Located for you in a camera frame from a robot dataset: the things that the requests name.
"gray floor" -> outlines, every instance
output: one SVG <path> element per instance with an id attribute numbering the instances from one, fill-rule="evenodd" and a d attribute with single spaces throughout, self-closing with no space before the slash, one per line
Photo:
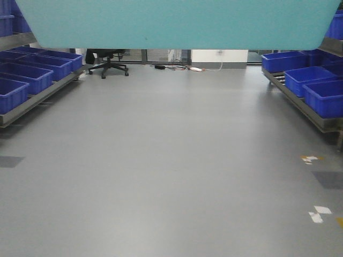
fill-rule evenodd
<path id="1" fill-rule="evenodd" d="M 0 155 L 24 157 L 0 169 L 1 256 L 342 256 L 342 190 L 312 173 L 342 171 L 336 137 L 260 67 L 129 68 L 0 131 Z M 315 205 L 333 211 L 323 224 Z"/>

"metal shelf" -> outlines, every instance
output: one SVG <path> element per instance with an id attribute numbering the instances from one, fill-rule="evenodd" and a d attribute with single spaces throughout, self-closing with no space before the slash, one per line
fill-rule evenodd
<path id="1" fill-rule="evenodd" d="M 286 98 L 296 106 L 321 132 L 339 132 L 340 137 L 338 139 L 337 147 L 342 149 L 343 145 L 343 118 L 331 118 L 324 119 L 313 111 L 305 102 L 303 98 L 297 97 L 292 91 L 290 91 L 284 84 L 285 75 L 280 73 L 269 73 L 262 68 L 264 76 L 266 76 L 271 83 L 278 87 L 286 96 Z"/>
<path id="2" fill-rule="evenodd" d="M 329 52 L 333 55 L 343 57 L 343 41 L 325 37 L 319 47 L 320 50 Z"/>
<path id="3" fill-rule="evenodd" d="M 0 115 L 0 128 L 5 128 L 11 123 L 13 123 L 16 119 L 20 118 L 22 115 L 33 109 L 39 103 L 43 102 L 48 97 L 55 94 L 57 91 L 65 87 L 67 84 L 72 82 L 73 80 L 77 79 L 85 69 L 89 68 L 89 65 L 85 65 L 79 70 L 71 73 L 67 77 L 61 79 L 60 81 L 55 82 L 53 85 L 48 87 L 47 89 L 43 90 L 37 95 L 32 95 L 30 99 L 28 99 L 23 104 L 17 106 L 13 110 L 9 111 L 4 115 Z"/>
<path id="4" fill-rule="evenodd" d="M 37 39 L 32 32 L 0 37 L 0 51 L 31 44 L 36 41 Z"/>

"blue plastic bin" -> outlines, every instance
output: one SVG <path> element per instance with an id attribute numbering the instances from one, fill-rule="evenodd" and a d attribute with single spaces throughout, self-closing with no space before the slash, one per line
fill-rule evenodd
<path id="1" fill-rule="evenodd" d="M 298 51 L 262 55 L 262 67 L 271 73 L 307 67 L 307 56 Z"/>
<path id="2" fill-rule="evenodd" d="M 15 63 L 4 63 L 0 65 L 0 78 L 29 83 L 28 93 L 35 95 L 52 85 L 53 71 Z"/>
<path id="3" fill-rule="evenodd" d="M 343 63 L 341 64 L 331 64 L 322 66 L 324 69 L 335 74 L 339 78 L 343 78 Z"/>
<path id="4" fill-rule="evenodd" d="M 10 36 L 13 34 L 13 15 L 0 16 L 0 36 Z"/>
<path id="5" fill-rule="evenodd" d="M 307 66 L 321 66 L 323 62 L 323 51 L 319 49 L 300 51 L 307 56 Z"/>
<path id="6" fill-rule="evenodd" d="M 17 15 L 14 16 L 13 32 L 17 32 L 17 33 L 31 32 L 31 29 L 23 16 L 17 16 Z"/>
<path id="7" fill-rule="evenodd" d="M 27 55 L 19 60 L 20 63 L 54 71 L 53 80 L 61 80 L 71 72 L 72 62 L 48 56 Z"/>
<path id="8" fill-rule="evenodd" d="M 16 48 L 10 49 L 9 51 L 26 52 L 28 54 L 39 54 L 40 52 L 45 51 L 45 49 L 34 48 L 34 47 L 16 47 Z"/>
<path id="9" fill-rule="evenodd" d="M 305 103 L 322 118 L 343 117 L 343 80 L 304 85 Z"/>
<path id="10" fill-rule="evenodd" d="M 0 114 L 21 105 L 28 97 L 28 83 L 0 78 Z"/>
<path id="11" fill-rule="evenodd" d="M 7 62 L 17 62 L 18 59 L 23 58 L 27 54 L 22 52 L 11 52 L 11 51 L 2 51 L 0 52 L 0 62 L 7 63 Z"/>
<path id="12" fill-rule="evenodd" d="M 18 16 L 23 15 L 15 0 L 12 0 L 11 5 L 12 5 L 11 6 L 12 7 L 12 15 L 18 15 Z"/>
<path id="13" fill-rule="evenodd" d="M 0 0 L 0 15 L 11 14 L 11 0 Z"/>
<path id="14" fill-rule="evenodd" d="M 324 53 L 322 65 L 331 65 L 331 64 L 340 64 L 343 63 L 343 57 L 329 54 L 328 52 Z"/>
<path id="15" fill-rule="evenodd" d="M 285 72 L 285 85 L 296 96 L 304 97 L 303 85 L 325 80 L 333 80 L 338 77 L 330 71 L 319 66 L 306 67 Z"/>
<path id="16" fill-rule="evenodd" d="M 82 55 L 71 54 L 69 52 L 52 51 L 52 50 L 41 52 L 39 53 L 39 55 L 70 60 L 72 61 L 71 71 L 76 71 L 82 67 Z"/>
<path id="17" fill-rule="evenodd" d="M 343 39 L 343 10 L 336 12 L 325 36 L 333 39 Z"/>

